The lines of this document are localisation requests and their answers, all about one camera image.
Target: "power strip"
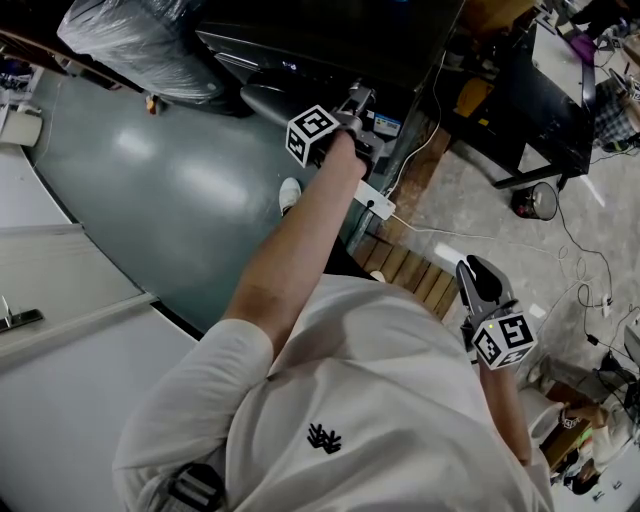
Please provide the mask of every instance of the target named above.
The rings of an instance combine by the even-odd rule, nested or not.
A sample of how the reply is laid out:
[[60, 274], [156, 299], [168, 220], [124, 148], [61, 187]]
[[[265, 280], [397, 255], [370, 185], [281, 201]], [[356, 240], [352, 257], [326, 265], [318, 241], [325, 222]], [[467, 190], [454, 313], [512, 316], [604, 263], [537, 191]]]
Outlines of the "power strip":
[[605, 293], [602, 297], [602, 316], [607, 318], [611, 314], [611, 306], [609, 306], [609, 294]]
[[373, 213], [375, 213], [382, 220], [387, 220], [396, 211], [396, 205], [384, 197], [371, 185], [360, 180], [358, 183], [358, 189], [354, 197], [356, 201], [367, 206], [373, 202], [373, 205], [369, 207]]

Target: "purple object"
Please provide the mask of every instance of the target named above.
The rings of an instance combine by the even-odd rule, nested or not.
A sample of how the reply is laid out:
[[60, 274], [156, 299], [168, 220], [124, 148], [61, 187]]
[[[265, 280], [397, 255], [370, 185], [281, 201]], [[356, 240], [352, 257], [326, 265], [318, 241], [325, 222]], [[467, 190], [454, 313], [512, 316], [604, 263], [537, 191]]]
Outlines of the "purple object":
[[584, 62], [593, 66], [593, 59], [598, 48], [587, 34], [580, 34], [574, 37], [569, 41], [569, 44]]

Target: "wooden floor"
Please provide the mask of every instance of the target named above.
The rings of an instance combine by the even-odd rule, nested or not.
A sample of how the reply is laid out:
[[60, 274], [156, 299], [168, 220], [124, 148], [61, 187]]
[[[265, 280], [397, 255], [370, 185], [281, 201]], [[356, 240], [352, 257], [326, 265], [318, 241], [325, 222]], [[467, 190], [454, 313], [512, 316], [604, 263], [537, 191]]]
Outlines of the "wooden floor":
[[[434, 127], [425, 127], [417, 144], [426, 141]], [[411, 219], [418, 207], [420, 198], [429, 187], [431, 178], [447, 149], [451, 136], [442, 128], [439, 129], [429, 146], [420, 151], [409, 161], [402, 175], [402, 179], [391, 195], [391, 200], [396, 203], [396, 215], [401, 219]], [[407, 227], [394, 219], [383, 222], [376, 235], [391, 244], [397, 244], [402, 240]]]
[[379, 270], [387, 283], [413, 293], [424, 306], [443, 319], [458, 295], [453, 276], [419, 254], [365, 234], [353, 257], [366, 272]]

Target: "plaid fabric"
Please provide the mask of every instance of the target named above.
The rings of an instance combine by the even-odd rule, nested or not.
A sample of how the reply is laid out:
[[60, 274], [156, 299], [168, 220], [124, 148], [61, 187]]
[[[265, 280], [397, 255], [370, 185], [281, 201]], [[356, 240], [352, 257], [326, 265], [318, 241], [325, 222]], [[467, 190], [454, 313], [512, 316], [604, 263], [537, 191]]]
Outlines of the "plaid fabric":
[[599, 146], [627, 140], [636, 134], [625, 113], [624, 103], [619, 92], [620, 87], [613, 78], [596, 86], [594, 143]]

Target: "concrete floor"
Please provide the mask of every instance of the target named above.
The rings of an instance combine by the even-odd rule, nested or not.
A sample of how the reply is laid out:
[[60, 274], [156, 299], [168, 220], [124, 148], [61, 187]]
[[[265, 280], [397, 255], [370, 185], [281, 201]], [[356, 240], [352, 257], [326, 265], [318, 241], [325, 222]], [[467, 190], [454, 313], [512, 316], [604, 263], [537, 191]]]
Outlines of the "concrete floor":
[[[592, 161], [598, 156], [601, 156], [599, 150], [594, 151]], [[637, 162], [630, 156], [617, 156], [595, 163], [588, 178], [569, 180], [560, 196], [567, 226], [576, 240], [587, 249], [604, 253], [611, 266], [611, 315], [604, 318], [601, 310], [587, 312], [587, 331], [606, 343], [611, 342], [618, 321], [629, 308], [640, 305], [640, 173]], [[520, 368], [521, 381], [542, 353], [587, 368], [599, 366], [606, 349], [586, 341], [584, 309], [577, 300], [580, 284], [576, 284], [576, 265], [582, 266], [582, 262], [578, 263], [582, 258], [586, 264], [586, 275], [582, 280], [591, 284], [595, 301], [600, 303], [602, 296], [609, 293], [604, 262], [600, 256], [582, 253], [572, 244], [559, 214], [549, 222], [517, 217], [509, 208], [512, 192], [497, 190], [490, 183], [490, 179], [504, 177], [505, 171], [475, 150], [464, 144], [454, 145], [438, 166], [410, 219], [411, 224], [494, 239], [407, 232], [404, 245], [449, 272], [453, 272], [459, 255], [475, 254], [507, 274], [516, 297], [529, 312], [540, 341], [537, 351], [529, 355]], [[516, 245], [518, 243], [546, 252]], [[563, 247], [568, 251], [567, 255], [558, 261]], [[586, 300], [585, 290], [582, 296]], [[460, 338], [459, 327], [465, 314], [458, 298], [445, 319], [447, 326]], [[638, 311], [628, 318], [628, 322], [637, 315]], [[622, 331], [621, 328], [614, 347], [622, 348]], [[622, 357], [619, 360], [627, 363]]]
[[31, 161], [106, 255], [200, 330], [278, 223], [282, 181], [313, 175], [285, 151], [284, 130], [255, 115], [172, 106], [154, 117], [141, 95], [51, 73], [33, 103], [45, 129]]

